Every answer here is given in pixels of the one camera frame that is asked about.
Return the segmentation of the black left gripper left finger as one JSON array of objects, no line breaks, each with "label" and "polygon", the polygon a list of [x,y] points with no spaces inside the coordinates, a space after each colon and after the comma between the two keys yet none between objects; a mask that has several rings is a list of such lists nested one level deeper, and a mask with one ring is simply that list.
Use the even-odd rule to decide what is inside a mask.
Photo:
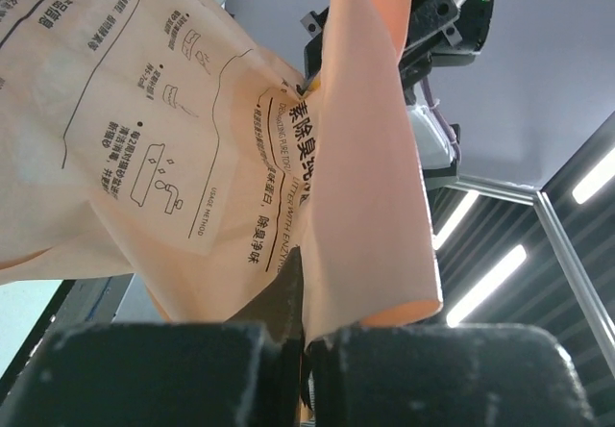
[{"label": "black left gripper left finger", "polygon": [[5,426],[294,426],[302,259],[230,321],[120,323],[46,339],[1,408]]}]

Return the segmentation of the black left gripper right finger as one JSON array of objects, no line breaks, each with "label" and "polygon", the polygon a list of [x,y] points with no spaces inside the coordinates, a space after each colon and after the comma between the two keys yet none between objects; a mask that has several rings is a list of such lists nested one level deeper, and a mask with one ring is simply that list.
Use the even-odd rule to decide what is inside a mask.
[{"label": "black left gripper right finger", "polygon": [[593,426],[572,359],[523,325],[354,326],[309,347],[319,426]]}]

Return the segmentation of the pink cat litter bag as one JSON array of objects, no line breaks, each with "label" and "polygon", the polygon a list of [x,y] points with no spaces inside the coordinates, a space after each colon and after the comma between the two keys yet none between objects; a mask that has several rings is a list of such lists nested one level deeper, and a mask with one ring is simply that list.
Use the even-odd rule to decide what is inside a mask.
[{"label": "pink cat litter bag", "polygon": [[137,273],[217,322],[298,249],[308,339],[437,313],[410,5],[331,0],[302,91],[215,0],[1,0],[2,282]]}]

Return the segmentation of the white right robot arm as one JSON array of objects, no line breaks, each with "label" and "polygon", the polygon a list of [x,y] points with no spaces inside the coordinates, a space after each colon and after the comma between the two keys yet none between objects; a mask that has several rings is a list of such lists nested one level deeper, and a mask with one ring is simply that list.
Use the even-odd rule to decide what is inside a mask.
[{"label": "white right robot arm", "polygon": [[466,66],[486,43],[495,0],[413,0],[399,63],[426,189],[458,181],[460,126],[438,110],[428,76],[435,68]]}]

